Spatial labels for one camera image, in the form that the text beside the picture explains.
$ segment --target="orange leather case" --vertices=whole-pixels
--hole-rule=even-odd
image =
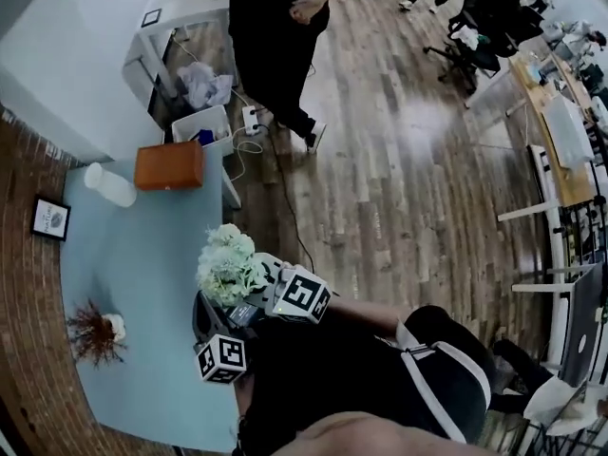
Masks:
[[[202,186],[204,150],[198,142],[142,147],[135,163],[135,185],[143,191]]]

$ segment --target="white flower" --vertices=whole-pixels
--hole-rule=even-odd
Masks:
[[[240,230],[234,224],[222,224],[217,230],[209,232],[208,242],[217,246],[227,245],[233,238],[237,238],[240,235]]]
[[[210,231],[199,257],[199,288],[221,306],[234,306],[251,291],[266,287],[266,272],[255,252],[254,242],[234,224]]]

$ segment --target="hand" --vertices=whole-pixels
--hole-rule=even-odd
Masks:
[[[326,2],[327,0],[295,0],[289,13],[298,24],[308,26]]]

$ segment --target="white plastic bin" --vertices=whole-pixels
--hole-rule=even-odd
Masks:
[[[173,122],[171,124],[173,142],[188,142],[198,134],[201,129],[211,130],[213,136],[216,138],[215,142],[209,143],[203,148],[220,146],[224,157],[229,156],[234,152],[232,145],[232,129],[228,122],[226,109],[221,104]]]

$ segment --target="picture frame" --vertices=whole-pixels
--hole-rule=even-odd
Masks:
[[[38,237],[66,241],[71,206],[37,194],[31,212],[29,232]]]
[[[143,16],[142,20],[142,28],[151,26],[152,24],[156,24],[161,19],[162,9],[156,9],[149,11],[146,15]]]

